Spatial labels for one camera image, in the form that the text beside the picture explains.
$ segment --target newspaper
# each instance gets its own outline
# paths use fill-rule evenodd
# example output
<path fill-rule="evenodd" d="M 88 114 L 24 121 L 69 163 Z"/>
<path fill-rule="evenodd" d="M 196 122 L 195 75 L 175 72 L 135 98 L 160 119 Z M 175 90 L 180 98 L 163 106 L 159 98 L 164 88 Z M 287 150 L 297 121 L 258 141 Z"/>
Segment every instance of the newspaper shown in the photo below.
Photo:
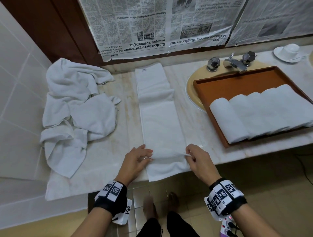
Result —
<path fill-rule="evenodd" d="M 249 0 L 227 46 L 312 33 L 312 0 Z"/>
<path fill-rule="evenodd" d="M 103 60 L 224 45 L 246 0 L 80 0 Z"/>

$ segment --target white wall tile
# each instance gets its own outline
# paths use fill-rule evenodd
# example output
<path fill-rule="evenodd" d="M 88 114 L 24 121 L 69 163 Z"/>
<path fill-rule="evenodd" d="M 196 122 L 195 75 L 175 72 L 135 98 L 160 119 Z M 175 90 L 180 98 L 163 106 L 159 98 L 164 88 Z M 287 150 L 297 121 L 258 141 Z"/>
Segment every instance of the white wall tile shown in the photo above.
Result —
<path fill-rule="evenodd" d="M 44 154 L 44 149 L 41 148 L 34 179 L 48 182 L 50 173 L 51 173 L 51 168 L 47 164 L 46 156 Z"/>
<path fill-rule="evenodd" d="M 18 83 L 4 111 L 3 118 L 38 135 L 41 134 L 44 108 L 42 99 Z"/>
<path fill-rule="evenodd" d="M 30 202 L 0 206 L 0 229 L 26 223 L 29 219 Z"/>
<path fill-rule="evenodd" d="M 46 69 L 48 69 L 52 63 L 47 58 L 47 56 L 41 51 L 41 49 L 35 44 L 31 54 L 43 65 Z"/>
<path fill-rule="evenodd" d="M 11 13 L 0 2 L 0 22 L 2 22 L 15 37 L 24 45 L 24 47 L 30 52 L 35 42 L 21 27 L 21 25 L 14 19 Z"/>
<path fill-rule="evenodd" d="M 39 136 L 6 121 L 0 122 L 1 177 L 33 179 L 39 153 Z"/>
<path fill-rule="evenodd" d="M 43 196 L 47 183 L 33 180 L 4 178 L 0 182 L 0 206 Z"/>
<path fill-rule="evenodd" d="M 15 83 L 14 77 L 0 67 L 0 114 L 9 99 Z"/>
<path fill-rule="evenodd" d="M 30 55 L 24 65 L 19 80 L 42 99 L 45 99 L 47 92 L 49 91 L 46 72 L 47 69 Z"/>
<path fill-rule="evenodd" d="M 17 77 L 29 52 L 0 22 L 0 66 Z"/>
<path fill-rule="evenodd" d="M 72 196 L 54 201 L 46 201 L 44 197 L 31 200 L 29 220 L 40 220 L 51 216 L 87 209 L 88 194 Z"/>

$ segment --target left hand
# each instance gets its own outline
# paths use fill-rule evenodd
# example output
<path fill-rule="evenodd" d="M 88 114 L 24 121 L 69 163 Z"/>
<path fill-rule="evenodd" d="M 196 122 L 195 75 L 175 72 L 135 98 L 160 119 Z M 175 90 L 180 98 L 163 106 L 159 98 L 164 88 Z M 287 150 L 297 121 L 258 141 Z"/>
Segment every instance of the left hand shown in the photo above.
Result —
<path fill-rule="evenodd" d="M 133 148 L 125 155 L 124 161 L 118 172 L 115 181 L 123 183 L 128 186 L 135 178 L 138 177 L 140 172 L 151 162 L 152 158 L 145 158 L 152 156 L 152 150 L 145 149 L 146 145 L 143 144 L 138 148 Z"/>

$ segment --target white cup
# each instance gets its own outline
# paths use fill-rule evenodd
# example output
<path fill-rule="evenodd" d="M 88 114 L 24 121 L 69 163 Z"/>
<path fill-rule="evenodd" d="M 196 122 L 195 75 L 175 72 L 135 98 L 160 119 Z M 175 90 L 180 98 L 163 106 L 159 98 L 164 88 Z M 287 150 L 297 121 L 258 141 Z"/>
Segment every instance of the white cup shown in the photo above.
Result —
<path fill-rule="evenodd" d="M 284 60 L 292 60 L 298 58 L 300 47 L 294 43 L 288 44 L 282 48 L 282 50 L 277 54 L 280 58 Z"/>

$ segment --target marble countertop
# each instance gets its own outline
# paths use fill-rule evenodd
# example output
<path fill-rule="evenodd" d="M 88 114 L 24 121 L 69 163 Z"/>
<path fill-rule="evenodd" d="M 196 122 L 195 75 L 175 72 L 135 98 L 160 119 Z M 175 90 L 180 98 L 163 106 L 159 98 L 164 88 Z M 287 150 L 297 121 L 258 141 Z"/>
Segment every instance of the marble countertop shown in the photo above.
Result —
<path fill-rule="evenodd" d="M 313 45 L 301 46 L 300 49 L 309 54 L 313 51 Z M 313 67 L 308 57 L 299 63 L 289 64 L 275 58 L 272 51 L 257 55 L 257 60 L 277 65 L 313 100 Z M 175 106 L 186 144 L 193 143 L 202 147 L 215 164 L 221 164 L 313 143 L 313 128 L 308 128 L 225 149 L 208 115 L 195 107 L 185 92 L 189 76 L 206 63 L 207 61 L 198 61 L 164 66 L 171 88 L 175 90 Z M 114 78 L 114 82 L 99 86 L 99 90 L 122 99 L 117 105 L 115 131 L 88 145 L 86 159 L 71 179 L 51 172 L 47 200 L 99 191 L 109 180 L 115 178 L 125 154 L 132 147 L 143 144 L 135 73 L 115 74 Z M 148 180 L 146 170 L 136 181 L 143 180 Z"/>

